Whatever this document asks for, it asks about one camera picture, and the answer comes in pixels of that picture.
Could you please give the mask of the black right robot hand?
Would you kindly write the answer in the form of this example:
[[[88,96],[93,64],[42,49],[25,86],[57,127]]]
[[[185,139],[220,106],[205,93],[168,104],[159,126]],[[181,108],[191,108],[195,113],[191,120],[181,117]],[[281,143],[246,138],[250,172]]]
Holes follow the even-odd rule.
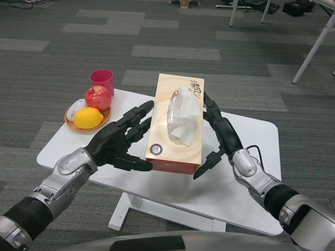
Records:
[[[203,119],[210,124],[215,132],[219,142],[219,151],[211,152],[206,156],[205,163],[194,173],[194,180],[215,167],[221,161],[223,155],[226,154],[232,160],[233,154],[243,149],[234,127],[227,118],[221,115],[218,105],[206,93],[204,93],[204,104],[206,105],[206,111],[203,112]]]

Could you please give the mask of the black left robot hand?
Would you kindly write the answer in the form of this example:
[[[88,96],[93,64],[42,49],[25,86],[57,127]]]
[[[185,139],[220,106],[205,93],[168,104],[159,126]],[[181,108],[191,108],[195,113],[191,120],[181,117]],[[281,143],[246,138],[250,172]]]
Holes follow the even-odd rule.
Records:
[[[127,111],[121,119],[111,122],[99,130],[85,147],[97,166],[105,164],[131,171],[149,172],[153,165],[139,157],[128,154],[133,143],[140,141],[150,129],[151,118],[144,118],[154,106],[149,100],[139,107]]]

